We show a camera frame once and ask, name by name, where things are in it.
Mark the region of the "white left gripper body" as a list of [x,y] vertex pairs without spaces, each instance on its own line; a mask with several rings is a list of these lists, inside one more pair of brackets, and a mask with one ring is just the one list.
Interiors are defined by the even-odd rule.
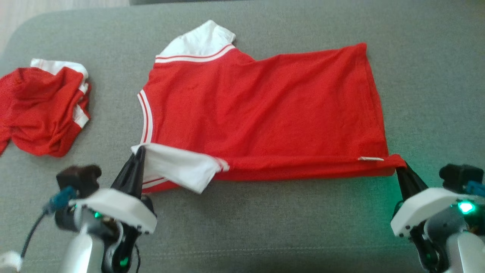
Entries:
[[129,273],[140,268],[136,244],[155,231],[156,215],[141,199],[100,189],[70,202],[77,235],[70,242],[70,273]]

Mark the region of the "red shirt white sleeves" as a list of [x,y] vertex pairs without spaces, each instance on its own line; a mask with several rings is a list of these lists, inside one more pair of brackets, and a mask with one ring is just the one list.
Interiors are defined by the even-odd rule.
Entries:
[[145,193],[213,179],[285,181],[390,176],[367,44],[256,60],[208,20],[156,57],[137,97]]

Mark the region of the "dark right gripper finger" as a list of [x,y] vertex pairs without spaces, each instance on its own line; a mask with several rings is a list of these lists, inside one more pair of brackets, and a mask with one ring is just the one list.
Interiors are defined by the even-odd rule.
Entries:
[[418,193],[412,170],[408,166],[397,168],[396,174],[403,201]]
[[426,185],[426,183],[424,183],[422,178],[420,178],[419,175],[417,175],[417,173],[414,172],[414,170],[409,166],[409,164],[407,164],[407,162],[406,162],[406,166],[408,166],[412,170],[412,174],[414,176],[414,180],[415,180],[416,187],[418,189],[418,193],[428,189],[429,188],[428,185]]

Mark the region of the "red shorts white stripes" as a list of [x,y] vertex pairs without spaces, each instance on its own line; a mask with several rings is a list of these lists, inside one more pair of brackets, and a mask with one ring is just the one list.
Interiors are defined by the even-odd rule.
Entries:
[[90,121],[85,66],[34,58],[0,78],[0,156],[12,142],[38,157],[64,157]]

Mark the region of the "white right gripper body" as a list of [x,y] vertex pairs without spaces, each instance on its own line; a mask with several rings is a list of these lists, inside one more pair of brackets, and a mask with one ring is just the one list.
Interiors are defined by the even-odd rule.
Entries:
[[390,222],[414,243],[426,273],[485,273],[485,198],[428,188],[403,202]]

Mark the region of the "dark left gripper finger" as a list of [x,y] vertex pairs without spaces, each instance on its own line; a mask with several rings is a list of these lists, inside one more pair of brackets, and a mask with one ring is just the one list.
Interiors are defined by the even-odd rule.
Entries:
[[120,192],[128,194],[128,177],[129,177],[129,163],[128,161],[124,164],[123,168],[121,171],[118,173],[118,176],[114,180],[114,182],[111,185],[111,188],[116,189]]
[[145,147],[139,147],[135,154],[132,154],[128,160],[128,194],[138,199],[141,199],[142,195],[145,156]]

